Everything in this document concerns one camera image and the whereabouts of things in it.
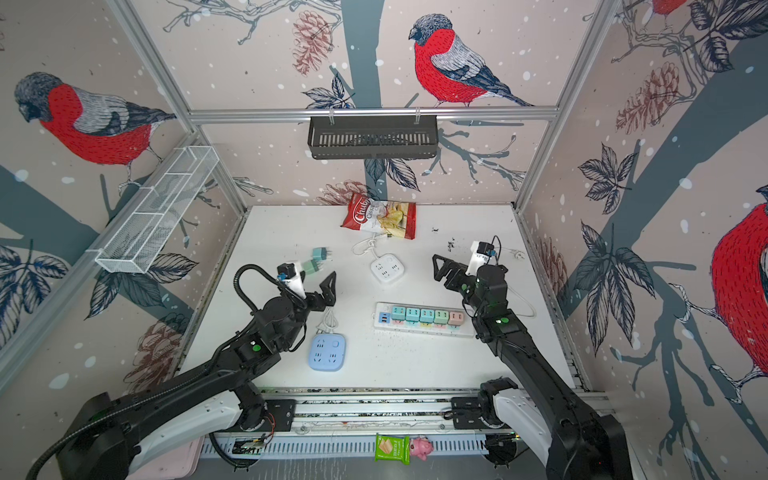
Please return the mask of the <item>long white pastel power strip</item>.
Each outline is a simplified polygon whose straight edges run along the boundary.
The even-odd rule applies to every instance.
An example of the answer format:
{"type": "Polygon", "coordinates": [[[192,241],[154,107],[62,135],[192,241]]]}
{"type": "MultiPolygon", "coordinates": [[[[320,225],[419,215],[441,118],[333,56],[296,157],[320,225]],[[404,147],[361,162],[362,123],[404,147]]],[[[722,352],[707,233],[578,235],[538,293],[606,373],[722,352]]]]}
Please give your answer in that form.
{"type": "Polygon", "coordinates": [[[473,338],[476,334],[462,309],[377,302],[372,316],[376,329],[424,335],[473,338]]]}

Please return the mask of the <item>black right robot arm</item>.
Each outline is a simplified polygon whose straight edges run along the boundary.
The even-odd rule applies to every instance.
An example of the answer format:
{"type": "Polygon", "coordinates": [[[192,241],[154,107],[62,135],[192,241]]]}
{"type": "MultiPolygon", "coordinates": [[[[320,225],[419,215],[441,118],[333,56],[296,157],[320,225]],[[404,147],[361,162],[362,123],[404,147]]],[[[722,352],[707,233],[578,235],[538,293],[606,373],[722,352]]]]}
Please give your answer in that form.
{"type": "Polygon", "coordinates": [[[435,254],[433,274],[472,309],[477,338],[512,372],[515,382],[490,384],[483,417],[510,426],[545,467],[550,479],[630,479],[625,431],[599,415],[558,375],[507,301],[507,270],[471,267],[435,254]]]}

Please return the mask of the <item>pink charger plug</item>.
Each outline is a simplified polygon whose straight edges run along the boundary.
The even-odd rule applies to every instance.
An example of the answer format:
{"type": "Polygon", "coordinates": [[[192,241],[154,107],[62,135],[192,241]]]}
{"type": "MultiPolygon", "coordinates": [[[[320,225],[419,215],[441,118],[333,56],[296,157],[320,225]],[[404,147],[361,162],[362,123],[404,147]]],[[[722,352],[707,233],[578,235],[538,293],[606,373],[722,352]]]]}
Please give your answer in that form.
{"type": "Polygon", "coordinates": [[[458,311],[450,311],[449,312],[449,320],[448,324],[453,327],[460,327],[465,322],[465,316],[463,313],[458,311]]]}

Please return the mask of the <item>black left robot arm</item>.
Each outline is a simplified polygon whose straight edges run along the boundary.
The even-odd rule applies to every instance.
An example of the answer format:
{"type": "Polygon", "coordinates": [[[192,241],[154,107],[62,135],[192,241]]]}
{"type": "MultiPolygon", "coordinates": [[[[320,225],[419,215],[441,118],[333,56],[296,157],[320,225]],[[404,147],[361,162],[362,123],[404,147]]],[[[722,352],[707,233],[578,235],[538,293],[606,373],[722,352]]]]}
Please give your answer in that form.
{"type": "Polygon", "coordinates": [[[125,479],[196,438],[259,427],[271,415],[255,379],[302,345],[310,313],[337,300],[336,273],[317,292],[303,292],[304,278],[295,264],[280,265],[277,276],[255,264],[241,266],[233,288],[251,315],[245,327],[181,375],[118,399],[107,393],[89,399],[27,478],[37,478],[55,460],[64,479],[125,479]]]}

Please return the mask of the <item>green charger plug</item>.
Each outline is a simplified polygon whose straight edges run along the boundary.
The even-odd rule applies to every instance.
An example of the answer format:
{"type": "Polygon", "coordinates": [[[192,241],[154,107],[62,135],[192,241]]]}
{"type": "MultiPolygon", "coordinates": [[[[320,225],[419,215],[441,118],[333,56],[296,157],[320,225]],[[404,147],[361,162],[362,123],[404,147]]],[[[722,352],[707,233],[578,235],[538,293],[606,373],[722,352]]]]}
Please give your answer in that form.
{"type": "Polygon", "coordinates": [[[450,313],[446,310],[434,311],[434,323],[436,325],[447,325],[450,320],[450,313]]]}
{"type": "Polygon", "coordinates": [[[322,262],[315,259],[306,260],[301,263],[301,266],[307,275],[312,275],[322,270],[322,262]]]}

